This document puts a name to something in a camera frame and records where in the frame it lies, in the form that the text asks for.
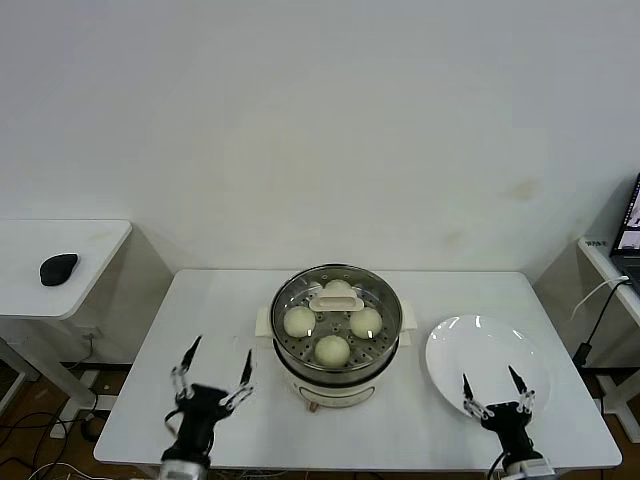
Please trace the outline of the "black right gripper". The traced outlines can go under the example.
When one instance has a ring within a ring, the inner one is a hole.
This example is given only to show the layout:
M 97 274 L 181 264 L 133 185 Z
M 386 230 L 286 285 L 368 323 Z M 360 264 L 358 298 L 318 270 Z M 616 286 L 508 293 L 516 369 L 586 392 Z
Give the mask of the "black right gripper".
M 533 447 L 526 427 L 531 421 L 535 391 L 529 389 L 524 379 L 509 366 L 509 373 L 519 393 L 518 402 L 492 404 L 485 407 L 473 394 L 466 375 L 463 375 L 463 407 L 474 418 L 482 419 L 481 426 L 494 432 L 505 454 L 504 463 L 517 463 L 541 459 L 542 455 Z

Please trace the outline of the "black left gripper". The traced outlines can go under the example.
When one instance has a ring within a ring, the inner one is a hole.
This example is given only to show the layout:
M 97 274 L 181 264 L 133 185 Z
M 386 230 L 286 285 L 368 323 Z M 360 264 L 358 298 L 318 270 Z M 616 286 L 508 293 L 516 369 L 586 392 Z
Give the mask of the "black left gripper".
M 187 373 L 195 357 L 202 336 L 187 349 L 180 363 L 171 371 L 178 412 L 182 414 L 176 444 L 187 453 L 209 453 L 214 442 L 217 422 L 227 418 L 254 390 L 251 377 L 254 371 L 253 351 L 249 350 L 237 388 L 229 393 L 215 387 L 187 381 Z

